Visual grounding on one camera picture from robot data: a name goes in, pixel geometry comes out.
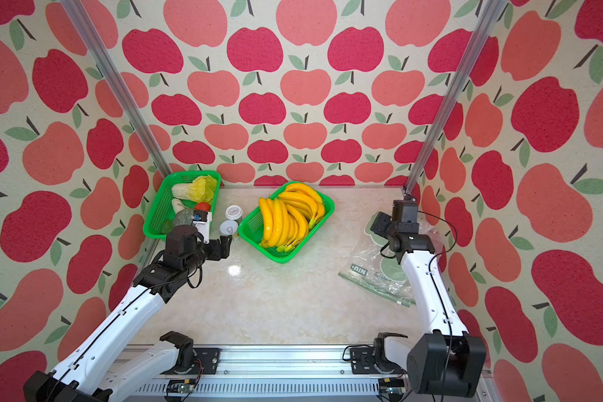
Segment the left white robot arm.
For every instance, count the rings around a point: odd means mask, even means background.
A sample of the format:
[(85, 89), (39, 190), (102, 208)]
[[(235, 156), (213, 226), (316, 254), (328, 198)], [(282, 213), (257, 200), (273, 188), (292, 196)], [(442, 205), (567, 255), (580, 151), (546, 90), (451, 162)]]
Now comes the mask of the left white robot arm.
[(28, 401), (124, 401), (157, 375), (204, 373), (192, 338), (170, 331), (118, 370), (111, 366), (137, 332), (182, 286), (197, 288), (207, 261), (229, 257), (232, 236), (206, 241), (198, 229), (179, 225), (166, 246), (133, 280), (115, 310), (67, 358), (48, 373), (35, 372), (24, 384)]

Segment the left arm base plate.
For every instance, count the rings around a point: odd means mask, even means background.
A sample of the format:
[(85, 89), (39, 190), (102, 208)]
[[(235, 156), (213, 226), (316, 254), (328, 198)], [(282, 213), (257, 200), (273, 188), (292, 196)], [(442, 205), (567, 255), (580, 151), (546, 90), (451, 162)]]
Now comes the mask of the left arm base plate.
[(215, 375), (220, 352), (220, 348), (183, 348), (179, 350), (176, 364), (162, 375)]

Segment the yellow banana bunch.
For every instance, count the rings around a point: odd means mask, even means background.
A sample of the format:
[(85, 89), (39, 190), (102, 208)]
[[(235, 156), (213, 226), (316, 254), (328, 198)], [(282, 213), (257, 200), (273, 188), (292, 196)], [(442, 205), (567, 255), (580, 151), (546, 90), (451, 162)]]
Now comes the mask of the yellow banana bunch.
[(313, 229), (324, 218), (326, 209), (320, 194), (306, 184), (291, 183), (278, 194), (285, 204), (291, 205), (307, 218), (310, 229)]
[(280, 199), (260, 199), (259, 208), (264, 224), (260, 246), (280, 253), (290, 251), (297, 227), (285, 204)]

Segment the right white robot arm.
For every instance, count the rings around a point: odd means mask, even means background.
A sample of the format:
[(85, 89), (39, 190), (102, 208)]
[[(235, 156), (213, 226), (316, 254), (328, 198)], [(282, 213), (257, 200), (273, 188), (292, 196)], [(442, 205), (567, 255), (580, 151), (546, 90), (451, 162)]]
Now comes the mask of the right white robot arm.
[(380, 333), (374, 341), (375, 368), (382, 373), (404, 370), (416, 394), (474, 397), (487, 348), (455, 310), (430, 237), (418, 232), (415, 219), (397, 221), (383, 212), (375, 216), (371, 230), (387, 238), (385, 248), (407, 276), (425, 328), (415, 344), (405, 335)]

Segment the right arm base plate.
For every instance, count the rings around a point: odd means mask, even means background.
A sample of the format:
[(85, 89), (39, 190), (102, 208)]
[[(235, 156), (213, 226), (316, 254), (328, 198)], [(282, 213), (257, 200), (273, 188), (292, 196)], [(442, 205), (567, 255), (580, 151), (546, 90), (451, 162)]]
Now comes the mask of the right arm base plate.
[(384, 367), (375, 358), (375, 349), (368, 344), (348, 345), (342, 353), (342, 360), (349, 364), (353, 375), (397, 375), (396, 367)]

